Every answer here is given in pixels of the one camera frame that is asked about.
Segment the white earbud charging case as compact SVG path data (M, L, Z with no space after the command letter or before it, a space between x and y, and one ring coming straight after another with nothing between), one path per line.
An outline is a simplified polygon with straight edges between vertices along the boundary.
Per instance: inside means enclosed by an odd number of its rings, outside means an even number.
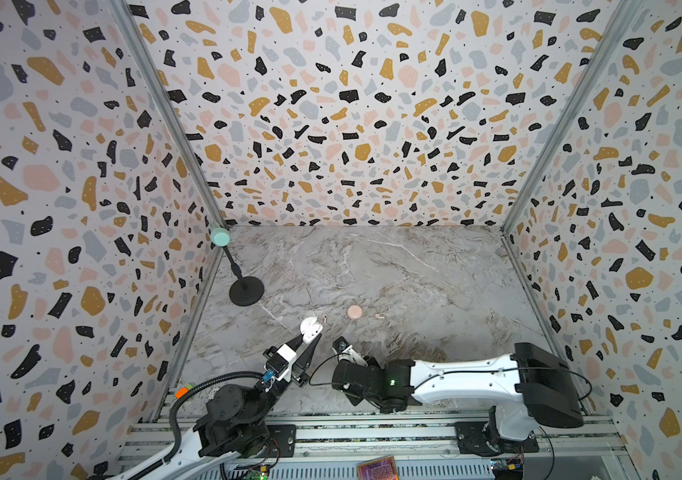
M317 317L307 317L300 324L300 333L304 344L311 344L318 336L321 335L323 325Z

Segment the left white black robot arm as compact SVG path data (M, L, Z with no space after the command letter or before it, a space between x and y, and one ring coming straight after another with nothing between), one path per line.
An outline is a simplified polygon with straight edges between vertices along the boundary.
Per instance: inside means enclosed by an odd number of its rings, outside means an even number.
M263 371L220 375L192 387L172 405L168 423L173 442L118 479L193 479L227 461L259 453L270 439L266 417L296 383L309 380L308 369L322 337L318 325L265 352ZM217 385L206 413L186 432L178 413L197 394Z

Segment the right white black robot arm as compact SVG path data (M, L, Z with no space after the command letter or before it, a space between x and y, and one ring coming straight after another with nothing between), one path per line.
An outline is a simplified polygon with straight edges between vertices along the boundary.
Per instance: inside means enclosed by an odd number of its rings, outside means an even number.
M385 366L358 354L343 337L333 350L338 364L331 386L350 403L367 401L384 414L450 399L488 400L493 403L486 428L490 438L518 443L538 427L575 429L584 424L574 372L529 342L486 360L405 359Z

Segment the pink earbud charging case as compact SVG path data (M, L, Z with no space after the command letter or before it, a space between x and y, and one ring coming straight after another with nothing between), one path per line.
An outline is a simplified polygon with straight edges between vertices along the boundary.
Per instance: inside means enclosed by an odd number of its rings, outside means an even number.
M348 308L347 315L351 320L357 320L363 316L363 310L359 305L352 305Z

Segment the microphone stand with green ball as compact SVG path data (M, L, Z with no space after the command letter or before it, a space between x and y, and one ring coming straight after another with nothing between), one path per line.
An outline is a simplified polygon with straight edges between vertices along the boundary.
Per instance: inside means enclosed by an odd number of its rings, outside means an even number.
M256 304L265 293L263 282L254 276L244 276L239 264L235 261L229 250L231 234L223 227L215 227L210 230L210 239L215 247L220 248L230 264L230 269L236 281L229 289L231 302L240 307Z

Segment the pink circuit board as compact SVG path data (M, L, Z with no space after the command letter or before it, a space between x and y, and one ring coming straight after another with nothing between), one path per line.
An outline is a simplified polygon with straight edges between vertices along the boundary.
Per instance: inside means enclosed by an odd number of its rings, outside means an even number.
M357 465L359 480L398 480L396 462L393 456L370 460Z

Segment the small electronics board with leds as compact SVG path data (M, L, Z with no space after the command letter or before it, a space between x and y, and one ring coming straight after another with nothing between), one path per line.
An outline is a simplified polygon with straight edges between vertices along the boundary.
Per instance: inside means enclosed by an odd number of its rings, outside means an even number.
M268 480L272 470L272 465L253 465L249 467L245 472L244 480Z

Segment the orange green connector block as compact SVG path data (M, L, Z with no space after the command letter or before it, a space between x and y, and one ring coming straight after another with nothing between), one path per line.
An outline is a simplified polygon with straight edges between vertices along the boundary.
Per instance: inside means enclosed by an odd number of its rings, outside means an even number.
M195 387L193 383L186 384L182 387L179 387L178 390L175 392L175 398L176 399L181 399L185 395L189 393L190 390L192 390Z

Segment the right small electronics board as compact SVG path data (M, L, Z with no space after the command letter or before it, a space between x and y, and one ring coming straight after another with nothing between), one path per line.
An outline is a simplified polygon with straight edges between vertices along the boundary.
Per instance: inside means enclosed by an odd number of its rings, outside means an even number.
M491 473L494 480L522 480L523 462L519 458L492 460Z

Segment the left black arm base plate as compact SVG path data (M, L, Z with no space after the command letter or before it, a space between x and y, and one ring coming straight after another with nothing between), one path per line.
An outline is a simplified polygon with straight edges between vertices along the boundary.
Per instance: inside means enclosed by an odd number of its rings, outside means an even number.
M267 453L267 458L292 458L296 447L297 426L295 424L262 423L252 429L242 453L244 458L251 458Z

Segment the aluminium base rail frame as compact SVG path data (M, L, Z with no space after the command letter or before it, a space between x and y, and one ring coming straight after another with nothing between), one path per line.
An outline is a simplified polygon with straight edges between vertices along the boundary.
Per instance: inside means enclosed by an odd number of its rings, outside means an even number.
M460 423L484 424L477 411L415 411L383 414L278 415L268 419L278 433L280 454L252 459L227 455L186 473L188 479L217 479L223 466L230 478L245 466L264 463L269 479L356 479L363 463L394 460L401 479L491 479L500 455L481 458L463 452ZM636 479L613 422L588 416L582 427L544 427L531 435L537 451L518 455L525 479Z

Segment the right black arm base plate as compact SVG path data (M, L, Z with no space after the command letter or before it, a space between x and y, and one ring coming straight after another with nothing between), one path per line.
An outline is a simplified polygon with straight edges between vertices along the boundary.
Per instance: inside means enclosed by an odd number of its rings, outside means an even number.
M489 421L457 422L454 429L461 454L490 458L503 454L522 455L539 451L533 434L529 434L523 441L504 440L491 433Z

